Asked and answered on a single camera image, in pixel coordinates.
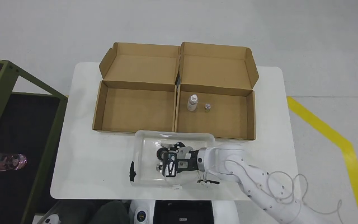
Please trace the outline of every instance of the robotic arm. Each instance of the robotic arm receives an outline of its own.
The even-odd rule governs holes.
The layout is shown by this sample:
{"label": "robotic arm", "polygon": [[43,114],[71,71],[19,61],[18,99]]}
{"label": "robotic arm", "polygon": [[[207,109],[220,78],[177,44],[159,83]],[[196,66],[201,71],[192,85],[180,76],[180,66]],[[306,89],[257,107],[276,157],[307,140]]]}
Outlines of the robotic arm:
{"label": "robotic arm", "polygon": [[278,223],[330,223],[294,198],[293,193],[288,192],[268,172],[248,165],[244,159],[244,148],[239,144],[201,148],[197,154],[197,167],[222,180],[237,182],[242,192]]}

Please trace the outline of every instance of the yellow tape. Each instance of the yellow tape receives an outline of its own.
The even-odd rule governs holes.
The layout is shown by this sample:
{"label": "yellow tape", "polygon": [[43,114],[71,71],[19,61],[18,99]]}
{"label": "yellow tape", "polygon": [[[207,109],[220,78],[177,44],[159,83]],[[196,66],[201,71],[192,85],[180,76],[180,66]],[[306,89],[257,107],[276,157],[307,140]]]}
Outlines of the yellow tape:
{"label": "yellow tape", "polygon": [[324,121],[307,110],[304,106],[299,104],[292,97],[287,97],[289,108],[310,124],[314,129],[319,131],[322,135],[328,138],[336,146],[338,146],[343,153],[343,158],[348,171],[348,176],[351,181],[354,197],[358,206],[358,162],[353,149],[353,144],[345,139],[341,134],[336,132],[333,128],[328,126]]}

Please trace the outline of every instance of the clear plastic tray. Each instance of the clear plastic tray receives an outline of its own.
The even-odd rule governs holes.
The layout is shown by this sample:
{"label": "clear plastic tray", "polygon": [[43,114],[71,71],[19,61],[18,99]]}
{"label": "clear plastic tray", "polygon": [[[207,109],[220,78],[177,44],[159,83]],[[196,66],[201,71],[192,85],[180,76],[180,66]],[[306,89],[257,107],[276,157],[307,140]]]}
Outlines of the clear plastic tray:
{"label": "clear plastic tray", "polygon": [[157,158],[157,150],[161,143],[175,144],[182,142],[185,146],[191,146],[198,150],[203,147],[212,147],[215,138],[212,134],[191,134],[174,132],[152,132],[139,130],[134,137],[134,171],[136,176],[131,181],[133,186],[160,186],[178,187],[189,183],[195,183],[200,173],[198,171],[183,171],[175,178],[164,178],[157,171],[160,160]]}

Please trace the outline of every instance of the cardboard box lid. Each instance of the cardboard box lid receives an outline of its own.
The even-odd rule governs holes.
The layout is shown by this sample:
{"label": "cardboard box lid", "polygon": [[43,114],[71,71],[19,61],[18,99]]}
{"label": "cardboard box lid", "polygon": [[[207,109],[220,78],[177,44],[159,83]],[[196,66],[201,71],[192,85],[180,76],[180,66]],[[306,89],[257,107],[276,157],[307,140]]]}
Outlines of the cardboard box lid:
{"label": "cardboard box lid", "polygon": [[181,45],[181,84],[251,90],[258,72],[250,48],[184,42]]}
{"label": "cardboard box lid", "polygon": [[100,63],[103,80],[173,84],[179,46],[114,43]]}

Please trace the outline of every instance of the cardboard box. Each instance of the cardboard box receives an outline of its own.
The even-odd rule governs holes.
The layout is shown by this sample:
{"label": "cardboard box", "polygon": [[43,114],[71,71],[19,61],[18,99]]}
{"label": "cardboard box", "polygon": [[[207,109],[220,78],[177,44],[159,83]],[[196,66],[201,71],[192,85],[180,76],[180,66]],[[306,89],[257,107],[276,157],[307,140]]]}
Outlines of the cardboard box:
{"label": "cardboard box", "polygon": [[93,130],[173,132],[179,46],[115,43],[100,63]]}
{"label": "cardboard box", "polygon": [[[258,72],[250,48],[183,43],[175,132],[211,133],[215,137],[255,139]],[[197,94],[195,111],[187,101]],[[205,112],[205,104],[211,104]]]}
{"label": "cardboard box", "polygon": [[[256,138],[252,88],[258,72],[249,48],[115,43],[100,71],[103,80],[93,130]],[[187,101],[193,94],[199,104],[195,111],[188,111]],[[205,104],[211,104],[209,112]]]}

